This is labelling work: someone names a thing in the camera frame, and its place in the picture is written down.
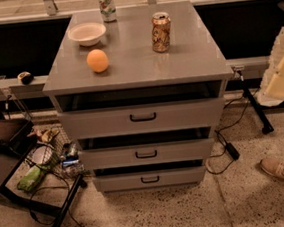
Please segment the white foam board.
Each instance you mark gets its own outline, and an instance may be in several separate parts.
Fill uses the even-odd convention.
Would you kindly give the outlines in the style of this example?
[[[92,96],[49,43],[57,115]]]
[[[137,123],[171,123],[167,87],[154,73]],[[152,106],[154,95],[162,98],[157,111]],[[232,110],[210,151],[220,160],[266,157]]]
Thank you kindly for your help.
[[[257,95],[257,102],[266,107],[284,102],[284,27],[275,38],[268,61]]]

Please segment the black tape measure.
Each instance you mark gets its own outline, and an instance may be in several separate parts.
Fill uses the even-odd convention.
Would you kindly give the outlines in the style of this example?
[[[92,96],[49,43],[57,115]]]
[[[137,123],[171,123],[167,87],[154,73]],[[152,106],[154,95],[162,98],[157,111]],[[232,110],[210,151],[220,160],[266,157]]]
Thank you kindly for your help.
[[[34,79],[34,76],[30,72],[21,72],[18,76],[17,79],[20,83],[23,85],[28,85],[31,83],[31,81]]]

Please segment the black tripod leg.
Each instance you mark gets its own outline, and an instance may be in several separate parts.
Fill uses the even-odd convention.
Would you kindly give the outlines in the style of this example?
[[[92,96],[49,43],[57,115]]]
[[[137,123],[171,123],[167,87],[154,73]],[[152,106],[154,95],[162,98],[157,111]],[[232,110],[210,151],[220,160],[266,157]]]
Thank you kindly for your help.
[[[248,98],[249,102],[253,106],[254,111],[257,113],[257,115],[259,116],[259,118],[260,118],[260,120],[263,124],[262,133],[267,135],[268,133],[273,132],[274,128],[273,128],[272,124],[269,122],[265,113],[262,111],[260,104],[257,103],[257,101],[254,99],[254,96],[249,91],[249,88],[246,85],[246,82],[244,81],[243,73],[239,69],[236,69],[235,72],[238,73],[239,76],[240,76],[240,81],[242,83],[242,90],[243,90],[243,93],[244,93],[244,97]]]

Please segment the white paper bowl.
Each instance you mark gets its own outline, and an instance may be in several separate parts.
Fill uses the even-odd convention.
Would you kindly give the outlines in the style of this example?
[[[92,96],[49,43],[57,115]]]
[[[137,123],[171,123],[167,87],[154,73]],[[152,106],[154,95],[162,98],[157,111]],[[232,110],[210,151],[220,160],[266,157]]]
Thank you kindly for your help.
[[[77,24],[68,31],[68,38],[83,47],[96,45],[106,33],[106,27],[100,23],[85,22]]]

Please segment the black folding table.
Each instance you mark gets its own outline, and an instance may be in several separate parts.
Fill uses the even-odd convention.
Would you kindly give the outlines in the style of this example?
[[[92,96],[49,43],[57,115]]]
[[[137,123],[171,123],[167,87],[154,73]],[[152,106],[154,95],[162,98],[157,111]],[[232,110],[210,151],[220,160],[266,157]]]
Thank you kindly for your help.
[[[68,190],[67,197],[65,198],[64,203],[61,207],[17,196],[13,191],[6,187],[8,180],[18,170],[18,167],[27,158],[30,151],[35,147],[36,142],[34,140],[30,140],[26,143],[22,143],[21,153],[0,153],[0,194],[17,206],[52,216],[54,218],[54,221],[51,227],[60,227],[66,216],[66,213],[71,206],[76,192],[79,188],[87,186],[81,174],[78,174],[78,176],[75,178],[74,183]]]

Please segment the green snack bag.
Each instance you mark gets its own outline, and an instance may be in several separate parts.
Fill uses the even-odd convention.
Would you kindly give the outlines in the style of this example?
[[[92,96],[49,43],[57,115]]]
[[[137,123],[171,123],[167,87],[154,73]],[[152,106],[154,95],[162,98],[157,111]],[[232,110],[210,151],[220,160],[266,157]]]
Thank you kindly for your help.
[[[45,176],[45,170],[35,165],[19,180],[18,189],[31,193]]]

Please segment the grey drawer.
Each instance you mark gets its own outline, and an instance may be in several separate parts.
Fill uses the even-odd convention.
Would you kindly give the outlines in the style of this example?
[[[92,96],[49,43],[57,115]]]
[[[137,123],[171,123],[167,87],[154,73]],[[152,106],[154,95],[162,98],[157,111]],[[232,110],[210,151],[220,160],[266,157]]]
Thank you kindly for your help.
[[[146,163],[197,160],[209,157],[213,140],[177,141],[175,143],[133,145],[80,152],[80,160],[88,170],[145,165]]]
[[[99,192],[104,193],[198,183],[204,180],[205,173],[205,166],[197,166],[165,171],[94,177],[93,183]]]
[[[81,140],[153,131],[215,126],[224,106],[221,98],[157,106],[131,106],[69,113],[58,118],[69,137]]]

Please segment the tan shoe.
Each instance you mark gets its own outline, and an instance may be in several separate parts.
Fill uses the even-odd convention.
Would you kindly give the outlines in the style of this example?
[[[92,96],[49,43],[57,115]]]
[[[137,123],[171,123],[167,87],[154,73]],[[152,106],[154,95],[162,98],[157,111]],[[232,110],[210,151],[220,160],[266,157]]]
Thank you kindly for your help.
[[[284,180],[284,162],[276,158],[263,158],[260,161],[261,169],[268,175]]]

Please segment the grey drawer cabinet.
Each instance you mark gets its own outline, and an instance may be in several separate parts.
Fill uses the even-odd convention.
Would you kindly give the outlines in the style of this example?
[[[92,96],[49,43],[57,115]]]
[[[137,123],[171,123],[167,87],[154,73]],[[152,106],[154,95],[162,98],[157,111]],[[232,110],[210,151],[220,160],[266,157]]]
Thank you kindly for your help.
[[[170,16],[170,47],[153,50],[151,19],[154,13]],[[94,73],[86,63],[88,49],[65,38],[43,91],[57,113],[157,106],[221,98],[232,70],[225,62],[193,5],[187,1],[157,6],[126,7],[107,25],[98,48],[108,56],[107,71]],[[76,140],[79,152],[133,145],[206,140],[214,142],[215,126],[101,136]],[[88,170],[94,177],[166,171],[205,166],[206,159]]]

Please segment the grey bottom drawer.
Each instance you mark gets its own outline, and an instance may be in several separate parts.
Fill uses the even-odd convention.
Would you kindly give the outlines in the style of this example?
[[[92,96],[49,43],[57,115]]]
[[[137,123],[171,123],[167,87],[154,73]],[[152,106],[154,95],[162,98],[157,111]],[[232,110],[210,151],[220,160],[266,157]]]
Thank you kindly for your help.
[[[198,183],[204,180],[205,173],[205,166],[197,166],[165,171],[94,177],[93,183],[99,192],[104,193]]]

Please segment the grey top drawer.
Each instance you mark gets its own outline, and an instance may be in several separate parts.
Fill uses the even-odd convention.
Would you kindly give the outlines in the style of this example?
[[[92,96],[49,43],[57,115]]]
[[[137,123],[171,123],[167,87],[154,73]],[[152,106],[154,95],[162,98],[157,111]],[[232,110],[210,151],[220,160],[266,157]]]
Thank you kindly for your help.
[[[81,140],[153,131],[215,126],[224,106],[221,98],[157,106],[131,106],[69,113],[58,118],[69,137]]]

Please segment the orange fruit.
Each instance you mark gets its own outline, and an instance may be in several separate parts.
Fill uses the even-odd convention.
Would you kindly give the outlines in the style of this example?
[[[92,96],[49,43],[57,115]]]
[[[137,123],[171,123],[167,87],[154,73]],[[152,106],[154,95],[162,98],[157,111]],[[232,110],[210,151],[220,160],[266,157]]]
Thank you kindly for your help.
[[[107,55],[99,49],[90,51],[86,59],[88,67],[96,73],[106,71],[109,64]]]

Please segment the brown gold soda can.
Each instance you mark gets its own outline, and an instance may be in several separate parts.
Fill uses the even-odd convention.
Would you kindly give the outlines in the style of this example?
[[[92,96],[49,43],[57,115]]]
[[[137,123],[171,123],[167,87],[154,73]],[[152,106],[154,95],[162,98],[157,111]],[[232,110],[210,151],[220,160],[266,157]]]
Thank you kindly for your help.
[[[170,16],[166,12],[154,13],[151,23],[153,50],[157,53],[166,52],[170,47]]]

